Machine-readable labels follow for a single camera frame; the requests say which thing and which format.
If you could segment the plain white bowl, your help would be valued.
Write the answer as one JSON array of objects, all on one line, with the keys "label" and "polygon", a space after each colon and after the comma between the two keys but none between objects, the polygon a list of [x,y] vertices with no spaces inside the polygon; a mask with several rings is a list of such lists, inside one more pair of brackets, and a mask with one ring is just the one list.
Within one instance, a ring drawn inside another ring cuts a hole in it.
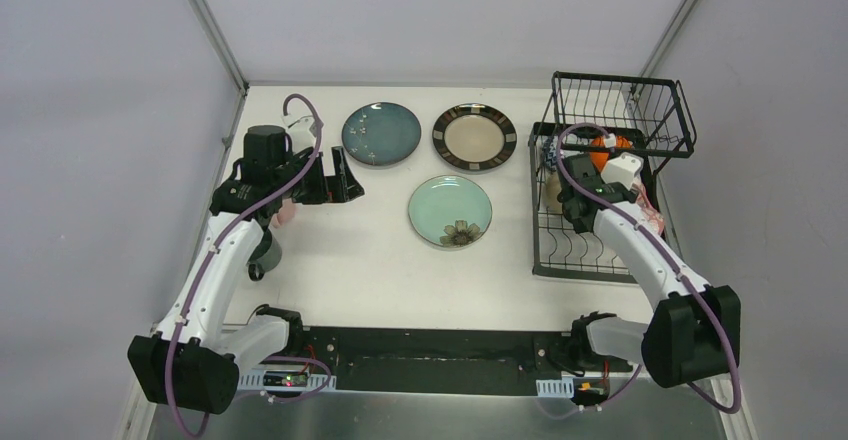
[{"label": "plain white bowl", "polygon": [[563,214],[562,203],[559,200],[561,192],[562,185],[559,176],[554,172],[550,172],[546,177],[543,187],[543,199],[549,213],[554,215]]}]

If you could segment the black wire dish rack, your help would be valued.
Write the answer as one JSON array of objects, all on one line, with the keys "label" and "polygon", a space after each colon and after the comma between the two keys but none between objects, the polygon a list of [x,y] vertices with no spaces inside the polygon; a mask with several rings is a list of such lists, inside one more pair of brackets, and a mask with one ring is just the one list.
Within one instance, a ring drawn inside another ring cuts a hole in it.
[{"label": "black wire dish rack", "polygon": [[626,138],[644,164],[641,182],[665,219],[664,240],[679,242],[659,174],[672,159],[694,151],[697,134],[679,82],[668,79],[556,72],[540,121],[530,129],[533,202],[533,274],[556,280],[631,284],[621,257],[593,233],[576,233],[563,215],[547,211],[543,187],[544,142],[558,140],[562,153],[597,153],[598,128]]}]

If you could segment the dark red cup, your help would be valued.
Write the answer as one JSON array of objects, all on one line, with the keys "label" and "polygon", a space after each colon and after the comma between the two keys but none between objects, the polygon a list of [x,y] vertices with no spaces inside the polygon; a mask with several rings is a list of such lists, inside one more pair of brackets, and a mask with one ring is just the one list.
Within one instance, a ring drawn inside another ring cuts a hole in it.
[{"label": "dark red cup", "polygon": [[662,235],[665,230],[665,219],[663,215],[649,200],[647,189],[641,181],[636,181],[634,188],[637,190],[636,204],[647,219],[650,228],[657,235]]}]

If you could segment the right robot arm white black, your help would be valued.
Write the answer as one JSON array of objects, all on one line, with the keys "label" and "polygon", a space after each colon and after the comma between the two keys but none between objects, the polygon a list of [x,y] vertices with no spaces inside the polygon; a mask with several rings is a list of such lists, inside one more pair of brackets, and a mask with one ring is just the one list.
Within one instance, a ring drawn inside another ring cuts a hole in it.
[{"label": "right robot arm white black", "polygon": [[558,162],[563,214],[611,247],[648,299],[649,323],[612,314],[578,320],[580,335],[567,344],[583,370],[608,356],[639,364],[663,388],[727,374],[740,386],[741,300],[728,285],[713,286],[688,267],[648,224],[636,195],[606,182],[588,155]]}]

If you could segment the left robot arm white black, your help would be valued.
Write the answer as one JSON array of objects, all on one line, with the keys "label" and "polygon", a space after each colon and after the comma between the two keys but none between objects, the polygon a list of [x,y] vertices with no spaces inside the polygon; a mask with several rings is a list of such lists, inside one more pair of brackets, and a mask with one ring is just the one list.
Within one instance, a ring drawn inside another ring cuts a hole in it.
[{"label": "left robot arm white black", "polygon": [[270,357],[297,362],[305,350],[300,313],[261,305],[248,323],[225,334],[222,326],[236,286],[260,280],[281,260],[269,226],[282,204],[347,203],[364,194],[343,149],[331,150],[334,173],[307,147],[250,147],[216,188],[205,238],[186,282],[166,316],[148,335],[137,335],[127,357],[152,403],[221,414],[236,397],[239,380]]}]

